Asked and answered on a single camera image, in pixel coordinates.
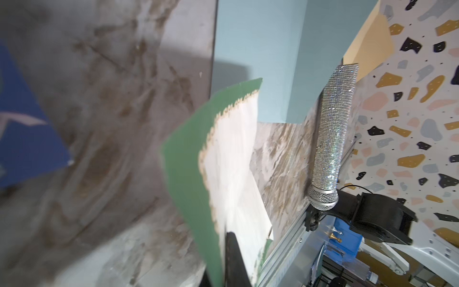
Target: sparkly microphone handle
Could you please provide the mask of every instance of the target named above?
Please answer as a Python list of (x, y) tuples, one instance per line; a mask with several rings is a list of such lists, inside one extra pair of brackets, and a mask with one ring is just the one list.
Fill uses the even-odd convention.
[(322, 93), (319, 134), (309, 200), (318, 210), (332, 209), (338, 202), (336, 181), (346, 140), (358, 64), (340, 65)]

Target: terrazzo pattern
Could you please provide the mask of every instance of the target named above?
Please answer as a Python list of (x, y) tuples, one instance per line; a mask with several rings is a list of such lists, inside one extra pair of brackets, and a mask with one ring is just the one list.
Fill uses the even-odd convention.
[(398, 200), (433, 230), (459, 231), (458, 2), (381, 1), (398, 51), (365, 77), (345, 182)]

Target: green board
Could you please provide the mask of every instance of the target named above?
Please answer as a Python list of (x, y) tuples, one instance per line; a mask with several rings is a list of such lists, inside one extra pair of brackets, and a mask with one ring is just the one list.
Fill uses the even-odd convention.
[(198, 155), (206, 143), (215, 117), (238, 99), (259, 90), (261, 82), (261, 78), (255, 79), (216, 93), (173, 132), (161, 148), (168, 191), (193, 233), (214, 287), (224, 285), (224, 273), (218, 235), (212, 222), (209, 193), (198, 168)]

